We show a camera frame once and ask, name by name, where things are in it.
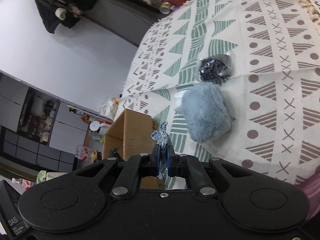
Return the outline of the blue patterned plastic bag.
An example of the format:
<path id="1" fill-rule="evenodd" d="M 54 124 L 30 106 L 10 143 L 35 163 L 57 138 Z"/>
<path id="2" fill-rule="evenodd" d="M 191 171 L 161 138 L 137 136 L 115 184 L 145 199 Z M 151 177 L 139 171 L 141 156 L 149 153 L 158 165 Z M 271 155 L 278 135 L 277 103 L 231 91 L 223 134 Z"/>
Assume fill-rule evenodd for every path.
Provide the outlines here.
<path id="1" fill-rule="evenodd" d="M 160 161 L 160 170 L 158 179 L 163 180 L 165 178 L 165 171 L 167 169 L 167 161 L 166 161 L 166 148 L 167 143 L 170 140 L 169 134 L 167 133 L 167 125 L 168 122 L 164 121 L 160 124 L 159 131 L 153 131 L 151 134 L 151 138 L 161 146 L 161 161 Z"/>

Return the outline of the brown cardboard box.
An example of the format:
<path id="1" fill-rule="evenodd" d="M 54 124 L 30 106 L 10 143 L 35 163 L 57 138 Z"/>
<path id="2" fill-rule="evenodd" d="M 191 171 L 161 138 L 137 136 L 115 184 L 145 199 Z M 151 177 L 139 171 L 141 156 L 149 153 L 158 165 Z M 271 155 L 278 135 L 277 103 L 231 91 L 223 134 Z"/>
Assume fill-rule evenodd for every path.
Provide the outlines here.
<path id="1" fill-rule="evenodd" d="M 156 142 L 151 134 L 157 129 L 151 116 L 125 109 L 104 135 L 102 158 L 114 163 L 111 194 L 125 197 L 137 189 L 164 189 L 164 180 L 157 177 Z"/>

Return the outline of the grey plush mouse toy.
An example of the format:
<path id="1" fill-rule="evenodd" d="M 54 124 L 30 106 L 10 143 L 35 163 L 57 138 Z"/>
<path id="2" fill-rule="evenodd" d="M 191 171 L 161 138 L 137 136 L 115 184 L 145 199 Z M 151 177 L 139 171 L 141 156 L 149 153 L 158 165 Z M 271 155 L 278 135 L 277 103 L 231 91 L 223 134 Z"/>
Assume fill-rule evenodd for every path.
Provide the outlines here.
<path id="1" fill-rule="evenodd" d="M 193 141 L 216 140 L 231 129 L 232 119 L 218 85 L 202 82 L 186 91 L 181 110 Z"/>

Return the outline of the black item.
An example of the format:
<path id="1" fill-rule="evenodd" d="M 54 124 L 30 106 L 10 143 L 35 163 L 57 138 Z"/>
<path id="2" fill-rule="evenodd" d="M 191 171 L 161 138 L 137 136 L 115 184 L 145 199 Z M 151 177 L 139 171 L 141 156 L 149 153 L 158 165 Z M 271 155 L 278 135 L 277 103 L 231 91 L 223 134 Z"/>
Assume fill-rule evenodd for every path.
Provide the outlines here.
<path id="1" fill-rule="evenodd" d="M 199 59 L 194 75 L 200 82 L 222 83 L 231 77 L 232 71 L 233 56 L 227 52 Z"/>

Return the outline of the white kettle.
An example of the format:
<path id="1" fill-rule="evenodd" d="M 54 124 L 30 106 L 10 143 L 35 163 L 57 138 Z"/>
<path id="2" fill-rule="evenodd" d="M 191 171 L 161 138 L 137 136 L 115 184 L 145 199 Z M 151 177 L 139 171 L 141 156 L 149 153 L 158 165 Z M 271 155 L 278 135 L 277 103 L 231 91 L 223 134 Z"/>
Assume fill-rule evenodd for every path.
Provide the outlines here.
<path id="1" fill-rule="evenodd" d="M 93 121 L 89 125 L 89 129 L 92 132 L 95 132 L 100 135 L 105 135 L 107 130 L 110 128 L 111 125 L 106 123 L 100 123 L 98 121 Z"/>

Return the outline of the yellow white food bag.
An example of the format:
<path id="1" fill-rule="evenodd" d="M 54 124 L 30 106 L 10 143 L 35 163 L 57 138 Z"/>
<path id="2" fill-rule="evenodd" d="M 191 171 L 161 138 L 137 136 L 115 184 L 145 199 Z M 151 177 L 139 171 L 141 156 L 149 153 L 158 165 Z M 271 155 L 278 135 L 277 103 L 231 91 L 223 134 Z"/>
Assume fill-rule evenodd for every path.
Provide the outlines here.
<path id="1" fill-rule="evenodd" d="M 118 104 L 117 98 L 105 98 L 100 107 L 100 115 L 109 119 L 114 119 L 118 110 Z"/>

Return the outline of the dark grey door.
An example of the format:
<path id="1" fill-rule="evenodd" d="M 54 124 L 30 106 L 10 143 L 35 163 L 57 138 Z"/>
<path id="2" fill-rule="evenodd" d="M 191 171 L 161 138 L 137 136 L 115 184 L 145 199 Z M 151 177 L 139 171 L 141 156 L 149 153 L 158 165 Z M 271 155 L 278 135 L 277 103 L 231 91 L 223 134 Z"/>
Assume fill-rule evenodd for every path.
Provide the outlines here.
<path id="1" fill-rule="evenodd" d="M 145 3 L 128 0 L 97 0 L 85 15 L 135 46 L 139 46 L 148 29 L 164 17 Z"/>

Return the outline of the patterned cream blanket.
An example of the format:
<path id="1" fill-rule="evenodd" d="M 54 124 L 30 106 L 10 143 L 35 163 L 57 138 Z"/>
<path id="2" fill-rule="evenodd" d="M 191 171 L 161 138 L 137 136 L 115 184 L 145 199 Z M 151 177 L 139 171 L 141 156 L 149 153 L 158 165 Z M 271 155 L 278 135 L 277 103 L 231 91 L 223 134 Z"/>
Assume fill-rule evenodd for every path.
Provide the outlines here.
<path id="1" fill-rule="evenodd" d="M 232 57 L 216 81 L 232 127 L 199 144 L 178 107 L 199 61 L 216 54 Z M 319 171 L 319 0 L 192 0 L 146 32 L 122 95 L 118 112 L 168 122 L 177 153 L 299 185 Z"/>

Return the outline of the black clothes hanging on door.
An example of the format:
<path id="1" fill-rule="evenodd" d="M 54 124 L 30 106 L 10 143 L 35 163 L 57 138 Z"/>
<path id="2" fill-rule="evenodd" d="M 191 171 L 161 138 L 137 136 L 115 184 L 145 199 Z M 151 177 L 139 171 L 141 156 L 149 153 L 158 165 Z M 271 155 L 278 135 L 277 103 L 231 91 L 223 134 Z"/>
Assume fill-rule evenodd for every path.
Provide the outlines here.
<path id="1" fill-rule="evenodd" d="M 36 3 L 45 29 L 50 34 L 54 34 L 60 24 L 69 29 L 73 28 L 80 21 L 80 16 L 92 10 L 97 2 L 97 0 L 33 1 Z"/>

